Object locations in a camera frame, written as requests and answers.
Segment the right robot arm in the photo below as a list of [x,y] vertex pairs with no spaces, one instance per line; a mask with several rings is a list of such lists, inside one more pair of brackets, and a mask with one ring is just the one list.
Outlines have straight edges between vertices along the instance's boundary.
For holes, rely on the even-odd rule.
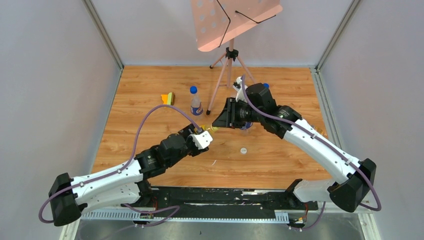
[[241,129],[246,123],[259,123],[267,132],[297,146],[331,175],[327,180],[295,180],[285,195],[290,208],[298,209],[306,202],[331,201],[349,213],[359,206],[381,210],[379,199],[375,200],[376,207],[363,203],[368,193],[377,194],[373,187],[376,164],[369,158],[359,160],[346,153],[318,133],[293,108],[276,104],[270,89],[262,83],[239,90],[237,98],[228,97],[212,126]]

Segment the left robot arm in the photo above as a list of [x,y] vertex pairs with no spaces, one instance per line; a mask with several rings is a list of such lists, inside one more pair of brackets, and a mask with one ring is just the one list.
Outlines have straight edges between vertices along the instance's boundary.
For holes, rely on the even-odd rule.
[[83,176],[70,177],[67,172],[58,175],[48,192],[51,223],[56,227],[68,225],[83,214],[113,205],[149,206],[153,193],[148,180],[187,156],[208,151],[212,141],[209,130],[190,124],[120,165]]

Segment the yellow juice bottle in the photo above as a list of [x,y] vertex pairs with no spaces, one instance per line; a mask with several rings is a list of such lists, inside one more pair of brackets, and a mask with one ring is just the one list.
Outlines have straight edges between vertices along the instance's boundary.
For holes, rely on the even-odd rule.
[[209,124],[209,125],[201,125],[201,128],[204,130],[204,131],[208,131],[209,133],[214,133],[214,131],[212,130],[212,128],[213,128],[213,126],[211,125],[211,124]]

